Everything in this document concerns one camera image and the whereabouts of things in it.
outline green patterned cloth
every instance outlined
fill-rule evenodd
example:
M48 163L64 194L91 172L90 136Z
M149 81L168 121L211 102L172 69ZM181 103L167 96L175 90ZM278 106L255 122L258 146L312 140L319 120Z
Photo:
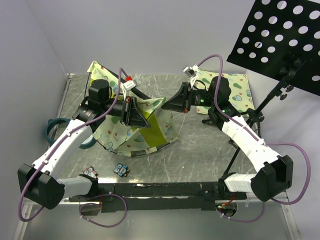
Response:
M88 72L91 73L90 84L97 79L108 80L112 87L112 94L116 94L118 79L105 67L93 61ZM129 95L137 97L131 91ZM126 126L120 123L120 117L107 115L93 136L109 151L119 155L130 157L138 151L145 151L147 154L153 153L157 151L157 146L173 142L178 138L177 127L171 111L161 109L165 102L165 97L147 100L137 97L140 112L151 124L149 129Z
M209 72L204 70L198 70L198 80L202 81L205 86L199 82L196 82L196 87L199 89L209 88L211 80L218 76L218 73ZM229 96L230 103L237 109L240 113L245 112L248 108L255 109L251 91L249 88L248 76L245 74L228 74L224 73L222 76L229 81L229 87L231 89L231 94ZM208 106L197 106L196 112L198 114L208 114Z

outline gray wall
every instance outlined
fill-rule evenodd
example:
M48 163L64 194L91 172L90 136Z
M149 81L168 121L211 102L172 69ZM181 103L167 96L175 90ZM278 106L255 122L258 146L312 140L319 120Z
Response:
M66 82L58 57L24 0L0 1L0 238L12 238L20 196L17 170L46 149L44 127Z
M254 0L26 0L67 73L181 73L230 54ZM218 61L204 67L217 71ZM244 73L225 63L226 73Z
M278 81L247 71L254 106L257 107ZM320 239L318 208L320 201L320 96L295 88L280 101L273 99L262 111L262 137L266 142L289 142L301 146L311 162L311 180L304 197L291 206L303 240ZM272 147L281 155L289 155L294 162L292 187L287 191L292 201L300 194L306 180L307 168L302 154L293 147Z

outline cable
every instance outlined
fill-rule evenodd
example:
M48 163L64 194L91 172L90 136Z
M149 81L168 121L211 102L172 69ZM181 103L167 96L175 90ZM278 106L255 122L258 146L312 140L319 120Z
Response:
M251 220L243 220L243 219L237 219L237 218L234 218L234 217L229 217L229 216L226 216L223 212L219 211L218 209L217 209L216 211L217 211L218 213L220 213L223 218L228 219L228 220L231 220L231 221L240 222L240 223L253 223L253 222L258 221L259 219L261 219L262 216L265 214L265 211L266 211L266 203L265 203L265 202L263 203L262 211L261 211L260 215L257 216L257 217L254 218L254 219L251 219Z
M128 206L127 206L126 201L124 200L123 197L121 197L121 196L119 196L119 195L117 195L117 194L113 194L113 193L95 196L94 198L101 198L101 197L106 197L106 196L114 196L114 197L117 197L117 198L119 198L119 199L122 200L122 202L123 202L123 204L124 204L124 215L123 215L123 217L121 218L120 221L118 221L117 223L115 223L115 224L113 224L113 225L103 225L103 224L97 223L97 222L95 222L95 221L93 221L93 220L91 220L91 219L83 216L82 213L81 213L81 210L82 210L83 207L85 207L85 206L98 206L98 207L99 207L99 206L100 206L100 204L92 203L92 202L83 204L81 207L79 207L80 218L81 218L81 219L84 219L84 220L87 220L88 222L90 222L90 223L92 223L92 224L94 224L94 225L97 225L97 226L99 226L99 227L103 227L103 228L113 228L113 227L115 227L115 226L118 226L120 223L122 223L122 222L125 220L125 218L126 218L126 216L127 216L127 213L128 213Z
M267 145L270 145L270 146L292 146L292 147L295 147L296 149L298 149L298 150L302 153L302 155L304 156L305 163L306 163L306 178L305 178L305 182L304 182L302 191L300 192L299 196L298 196L295 200L289 201L289 202L279 201L279 200L277 200L277 199L271 198L273 201L275 201L275 202L278 203L278 204L283 204L283 205L296 204L296 203L299 202L299 201L302 199L302 197L305 195L305 193L306 193L306 191L307 191L307 188L308 188L308 185L309 185L309 182L310 182L310 178L311 178L311 164L310 164L309 157L308 157L307 153L305 152L305 150L304 150L302 147L300 147L299 145L294 144L294 143L290 143L290 142L277 142L277 143L267 143Z
M223 115L225 116L226 118L228 118L229 120L235 122L236 124L238 124L240 127L243 127L243 125L238 122L237 120L233 119L232 117L230 117L229 115L225 114L224 112L222 112L222 110L220 109L220 107L218 106L218 91L219 91L219 86L220 86L220 81L221 81L221 77L222 77L222 71L223 71L223 59L222 59L222 56L219 55L219 54L213 54L213 55L210 55L208 57L206 57L204 60L202 60L199 64L198 64L198 67L203 64L205 61L207 61L208 59L211 59L211 58L214 58L214 57L218 57L219 60L220 60L220 69L219 69L219 75L218 75L218 80L216 82L216 87L215 87L215 91L214 91L214 105L216 107L216 109ZM256 141L258 141L259 139L247 128L247 127L244 127L243 129L245 129ZM285 146L292 146L292 147L295 147L297 148L304 156L304 159L305 159L305 162L306 162L306 179L305 179L305 183L304 183L304 186L302 188L302 191L301 193L299 194L299 196L293 200L293 201L290 201L290 202L284 202L284 201L279 201L279 200L276 200L276 199L273 199L273 201L275 201L276 203L279 203L279 204L283 204L283 205L292 205L292 204L295 204L297 202L299 202L301 200L301 198L304 196L307 188L308 188L308 185L309 185L309 182L310 182L310 177L311 177L311 165L310 165L310 160L309 160L309 157L307 155L307 153L303 150L302 147L294 144L294 143L289 143L289 142L280 142L280 143L269 143L267 145L270 145L270 146L281 146L281 145L285 145Z
M117 154L115 151L112 151L112 150L108 150L105 146L102 145L101 142L99 142L98 140L96 141L98 144L100 144L101 147L104 148L104 150L108 151L108 152L111 152L113 154ZM159 151L160 149L164 148L165 146L169 145L170 143L172 142L167 142L165 144L163 144L162 146L159 146L159 147L156 147L156 149ZM134 157L141 157L141 156L144 156L144 155L147 155L147 154L150 154L150 153L142 153L142 154L139 154L139 155L131 155L132 158Z
M240 122L238 122L237 120L233 119L232 117L230 117L229 115L225 114L220 107L218 106L218 91L219 91L219 87L220 87L220 82L221 82L221 77L222 77L222 71L223 71L223 66L224 66L224 61L222 59L222 56L220 54L213 54L210 55L208 57L206 57L205 59L203 59L199 64L198 67L203 64L205 61L214 58L214 57L218 57L220 60L220 68L219 68L219 75L218 75L218 80L216 81L216 87L214 90L214 106L216 107L216 109L223 115L225 116L227 119L235 122L236 124L238 124L240 127L244 127ZM259 141L259 139L255 136L254 133L252 133L247 127L243 128L244 130L246 130L256 141Z
M232 198L230 199L230 201L228 201L228 202L226 202L226 203L222 203L221 205L222 205L222 206L227 206L227 205L229 205L230 203L232 203L235 199L236 199L236 195L234 194L234 195L232 196Z
M81 124L80 126L75 127L74 129L72 129L68 134L66 134L65 136L63 136L59 141L56 142L56 145L54 145L52 147L52 150L49 152L49 154L47 155L47 157L45 158L45 160L42 162L42 164L38 167L38 169L32 174L32 176L30 177L30 179L27 181L26 185L24 186L21 195L20 195L20 199L19 199L19 204L18 204L18 217L22 222L29 222L30 220L34 219L40 212L41 210L44 208L40 208L39 211L37 211L33 216L31 216L30 218L26 219L22 216L22 205L23 205L23 200L24 200L24 196L31 184L31 182L33 181L33 179L36 177L36 175L44 168L44 166L48 163L48 160L52 157L52 155L57 151L57 149L61 146L61 144L68 138L68 135L73 134L74 132L78 131L79 129L83 128L84 126L88 126L96 121L99 121L100 119L104 118L108 113L110 113L110 111L113 109L113 107L116 105L119 94L120 94L120 85L121 85L121 74L125 73L125 71L122 69L122 67L120 67L119 69L119 76L118 76L118 88L116 91L116 95L114 97L114 101L112 102L110 108L103 113L102 115L98 116L97 118L87 121L84 124Z
M205 85L205 83L203 81L195 80L195 83L201 83L204 86L204 90L207 90L207 87L206 87L206 85Z

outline black perforated board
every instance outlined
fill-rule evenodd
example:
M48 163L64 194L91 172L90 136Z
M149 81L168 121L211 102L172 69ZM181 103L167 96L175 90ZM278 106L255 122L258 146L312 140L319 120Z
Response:
M282 7L286 5L285 8L279 9L279 2L284 1L271 0L268 4L263 4L263 2L268 1L256 0L254 2L227 61L279 81L282 78L279 74L279 65L291 52L293 55L305 59L306 62L290 84L320 96L320 80L317 80L320 76L320 39L318 39L320 35L320 16L316 19L310 18L311 13L311 16L316 16L317 12L314 11L320 11L320 4L308 0L287 0L282 5ZM294 14L293 11L296 6L303 7L300 14ZM257 12L262 12L261 19L255 18ZM273 16L277 17L277 21L270 24L269 19ZM293 23L289 29L284 28L284 23L287 21ZM248 30L251 25L255 26L254 32ZM301 34L299 29L303 26L308 27L308 30ZM268 30L269 35L262 36L263 30ZM283 40L276 41L275 37L277 35L282 35ZM243 43L245 37L249 38L249 43ZM297 45L290 46L289 42L291 40L297 40ZM257 42L261 42L262 46L255 47ZM313 48L310 51L305 51L305 45L312 45ZM269 47L274 47L275 51L273 53L268 52ZM242 54L237 52L240 48L244 50ZM255 53L256 57L250 58L250 53ZM268 61L262 62L263 57L268 58Z

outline dark teal ring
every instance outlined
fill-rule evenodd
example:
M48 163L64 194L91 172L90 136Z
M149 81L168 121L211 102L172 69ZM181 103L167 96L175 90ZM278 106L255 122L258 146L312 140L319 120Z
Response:
M45 128L45 139L50 144L50 146L52 146L52 144L54 144L56 141L56 140L49 137L49 133L50 133L51 129L53 129L58 124L69 123L69 122L70 122L70 119L63 118L63 117L59 117L56 119L49 119L48 124ZM93 145L95 145L95 143L96 143L96 140L94 137L92 137L91 141L89 141L88 143L85 143L85 144L81 144L79 146L79 148L88 149L88 148L91 148Z

